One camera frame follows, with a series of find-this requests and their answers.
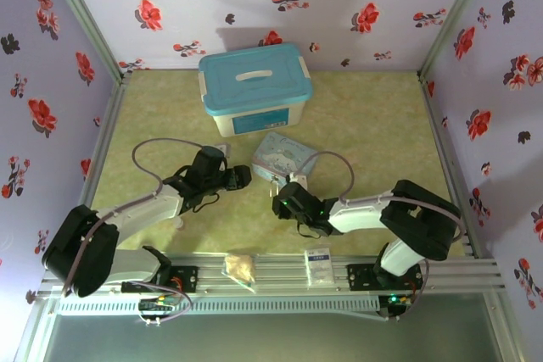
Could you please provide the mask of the cartoon print lock box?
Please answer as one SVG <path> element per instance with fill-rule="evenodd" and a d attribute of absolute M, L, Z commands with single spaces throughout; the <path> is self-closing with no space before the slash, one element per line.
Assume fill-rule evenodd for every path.
<path fill-rule="evenodd" d="M 316 150 L 274 131 L 268 132 L 253 154 L 253 173 L 281 188 L 287 177 Z"/>

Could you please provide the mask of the white sachet with blue label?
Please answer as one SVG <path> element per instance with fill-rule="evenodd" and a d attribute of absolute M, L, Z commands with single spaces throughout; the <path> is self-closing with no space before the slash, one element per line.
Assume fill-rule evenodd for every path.
<path fill-rule="evenodd" d="M 335 283 L 329 248 L 309 248 L 304 252 L 309 287 L 330 287 Z"/>

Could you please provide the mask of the plastic bag with beige contents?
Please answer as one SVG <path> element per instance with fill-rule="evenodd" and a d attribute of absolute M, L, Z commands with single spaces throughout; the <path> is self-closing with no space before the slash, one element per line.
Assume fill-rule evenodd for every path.
<path fill-rule="evenodd" d="M 221 273 L 246 290 L 255 293 L 255 260 L 248 254 L 228 253 Z"/>

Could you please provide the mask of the blue lidded storage box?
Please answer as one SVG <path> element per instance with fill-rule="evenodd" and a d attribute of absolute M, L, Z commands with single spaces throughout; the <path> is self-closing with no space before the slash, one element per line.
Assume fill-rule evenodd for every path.
<path fill-rule="evenodd" d="M 297 125 L 313 96 L 309 70 L 292 43 L 205 56 L 199 89 L 223 137 Z"/>

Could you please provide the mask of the aluminium mounting rail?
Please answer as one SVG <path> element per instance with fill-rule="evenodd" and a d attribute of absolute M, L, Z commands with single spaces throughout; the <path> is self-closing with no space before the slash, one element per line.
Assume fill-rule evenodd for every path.
<path fill-rule="evenodd" d="M 374 256 L 332 257 L 333 283 L 309 283 L 302 254 L 257 255 L 254 259 L 255 283 L 249 290 L 222 274 L 222 253 L 189 253 L 171 258 L 173 270 L 190 270 L 182 278 L 182 289 L 194 297 L 302 297 L 302 296 L 390 296 L 423 292 L 457 294 L 503 292 L 505 284 L 493 259 L 451 257 L 430 261 L 392 283 L 378 283 L 372 274 Z"/>

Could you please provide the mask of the aluminium side rail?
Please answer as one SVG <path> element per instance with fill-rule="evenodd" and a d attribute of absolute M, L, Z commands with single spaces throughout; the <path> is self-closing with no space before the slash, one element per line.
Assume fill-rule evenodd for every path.
<path fill-rule="evenodd" d="M 426 78 L 420 70 L 417 71 L 417 80 L 423 93 L 423 99 L 428 112 L 436 147 L 438 149 L 440 163 L 444 171 L 448 192 L 452 202 L 461 211 L 463 225 L 461 241 L 462 246 L 464 247 L 464 253 L 475 259 L 482 259 L 484 256 L 481 252 L 476 231 L 473 229 L 475 227 L 475 224 L 473 223 L 473 211 L 469 205 L 468 196 L 463 190 L 464 179 L 461 172 L 456 167 L 456 153 L 451 144 L 449 133 L 441 125 L 443 116 L 439 109 L 435 108 L 432 97 L 428 91 Z"/>
<path fill-rule="evenodd" d="M 84 181 L 81 196 L 78 201 L 79 204 L 85 204 L 86 206 L 92 205 L 92 201 L 98 189 L 100 176 L 102 174 L 104 163 L 109 151 L 109 145 L 114 135 L 120 108 L 126 93 L 126 89 L 129 86 L 131 76 L 131 74 L 124 74 L 121 77 L 120 83 L 116 84 L 111 92 L 102 125 L 100 127 L 97 144 L 91 158 L 89 171 L 87 173 L 86 180 Z"/>

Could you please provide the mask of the aluminium frame post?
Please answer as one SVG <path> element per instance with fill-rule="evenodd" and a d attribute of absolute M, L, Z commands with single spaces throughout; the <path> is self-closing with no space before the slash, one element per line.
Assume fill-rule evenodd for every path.
<path fill-rule="evenodd" d="M 73 14 L 80 23 L 81 28 L 85 31 L 88 40 L 91 42 L 103 64 L 109 71 L 114 82 L 119 85 L 123 82 L 124 75 L 118 67 L 114 54 L 112 53 L 109 44 L 106 42 L 101 30 L 98 27 L 96 20 L 93 18 L 90 9 L 85 0 L 66 0 Z"/>
<path fill-rule="evenodd" d="M 455 2 L 452 4 L 445 22 L 443 23 L 438 35 L 429 49 L 421 68 L 417 71 L 417 77 L 419 79 L 424 77 L 434 65 L 435 60 L 439 57 L 442 49 L 445 47 L 445 43 L 453 32 L 455 24 L 462 17 L 464 9 L 468 6 L 470 1 L 471 0 L 455 0 Z"/>

